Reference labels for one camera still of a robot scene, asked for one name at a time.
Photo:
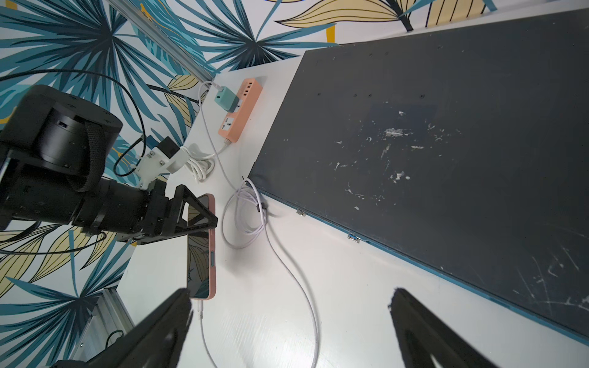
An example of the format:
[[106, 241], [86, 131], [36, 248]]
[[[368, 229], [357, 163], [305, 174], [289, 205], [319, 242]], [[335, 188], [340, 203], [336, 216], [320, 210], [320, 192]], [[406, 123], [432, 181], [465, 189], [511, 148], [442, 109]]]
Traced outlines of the aluminium left corner post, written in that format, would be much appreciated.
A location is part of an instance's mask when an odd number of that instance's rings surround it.
[[138, 27], [148, 38], [160, 46], [177, 64], [201, 81], [212, 81], [214, 75], [204, 67], [198, 65], [193, 57], [183, 48], [173, 42], [147, 15], [129, 1], [109, 1], [127, 20]]

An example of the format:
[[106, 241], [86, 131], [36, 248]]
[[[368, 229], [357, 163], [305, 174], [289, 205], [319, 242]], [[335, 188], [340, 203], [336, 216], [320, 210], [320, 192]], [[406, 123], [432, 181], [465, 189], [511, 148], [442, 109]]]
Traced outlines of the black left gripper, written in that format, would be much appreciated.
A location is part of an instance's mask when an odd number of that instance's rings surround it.
[[88, 235], [113, 232], [121, 240], [141, 244], [202, 235], [217, 227], [212, 194], [196, 196], [187, 186], [180, 185], [171, 200], [166, 196], [166, 188], [167, 184], [159, 179], [147, 190], [101, 179], [92, 190], [73, 192], [73, 225]]

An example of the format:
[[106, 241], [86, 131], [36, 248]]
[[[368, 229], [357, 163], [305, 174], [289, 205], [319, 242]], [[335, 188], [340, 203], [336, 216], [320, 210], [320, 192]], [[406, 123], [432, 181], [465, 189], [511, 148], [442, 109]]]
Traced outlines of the black smartphone pink case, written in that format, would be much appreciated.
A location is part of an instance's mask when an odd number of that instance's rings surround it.
[[198, 231], [187, 238], [187, 289], [192, 299], [209, 300], [216, 294], [215, 231]]

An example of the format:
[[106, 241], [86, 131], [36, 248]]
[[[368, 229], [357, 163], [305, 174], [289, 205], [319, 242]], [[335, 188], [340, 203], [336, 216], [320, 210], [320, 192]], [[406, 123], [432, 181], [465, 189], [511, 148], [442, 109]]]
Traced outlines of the mint green charger plug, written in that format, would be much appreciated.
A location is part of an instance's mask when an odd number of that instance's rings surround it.
[[215, 102], [226, 112], [232, 113], [239, 102], [239, 98], [228, 87], [221, 87], [215, 96]]

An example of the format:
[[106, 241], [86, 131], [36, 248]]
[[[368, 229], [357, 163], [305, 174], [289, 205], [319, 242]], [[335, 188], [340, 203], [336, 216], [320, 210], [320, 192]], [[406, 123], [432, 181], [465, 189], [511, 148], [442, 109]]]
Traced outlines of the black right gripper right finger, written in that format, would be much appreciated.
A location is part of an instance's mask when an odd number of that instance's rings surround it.
[[406, 367], [494, 367], [404, 288], [389, 305]]

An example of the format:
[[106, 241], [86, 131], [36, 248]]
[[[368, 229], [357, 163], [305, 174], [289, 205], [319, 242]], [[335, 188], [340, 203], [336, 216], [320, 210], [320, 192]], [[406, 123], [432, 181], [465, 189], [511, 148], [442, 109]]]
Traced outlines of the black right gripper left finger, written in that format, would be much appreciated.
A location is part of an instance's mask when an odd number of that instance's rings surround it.
[[59, 360], [55, 367], [169, 367], [179, 363], [193, 319], [189, 291], [180, 288], [141, 323], [87, 362]]

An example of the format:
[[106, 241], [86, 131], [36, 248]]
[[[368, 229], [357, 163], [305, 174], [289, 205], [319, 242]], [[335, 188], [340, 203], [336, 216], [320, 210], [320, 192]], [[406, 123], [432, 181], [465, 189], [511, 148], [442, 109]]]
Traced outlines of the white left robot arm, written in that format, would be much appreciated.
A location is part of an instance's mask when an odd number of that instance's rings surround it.
[[1, 226], [50, 222], [141, 244], [216, 228], [208, 196], [181, 185], [168, 198], [162, 181], [141, 190], [104, 176], [122, 126], [96, 104], [31, 87], [1, 131]]

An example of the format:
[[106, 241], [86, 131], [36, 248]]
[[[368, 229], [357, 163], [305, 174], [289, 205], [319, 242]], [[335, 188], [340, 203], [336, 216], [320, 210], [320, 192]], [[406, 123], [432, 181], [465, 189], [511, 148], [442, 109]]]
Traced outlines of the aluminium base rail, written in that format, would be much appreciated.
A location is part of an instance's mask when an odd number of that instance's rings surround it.
[[69, 360], [88, 361], [134, 327], [116, 288], [105, 288]]

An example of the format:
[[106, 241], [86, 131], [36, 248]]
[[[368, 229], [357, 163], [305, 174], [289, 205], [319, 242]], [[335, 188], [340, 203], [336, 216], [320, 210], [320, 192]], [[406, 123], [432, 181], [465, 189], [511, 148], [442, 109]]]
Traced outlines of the dark grey network switch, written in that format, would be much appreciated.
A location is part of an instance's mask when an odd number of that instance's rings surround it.
[[266, 196], [588, 341], [588, 11], [305, 53]]

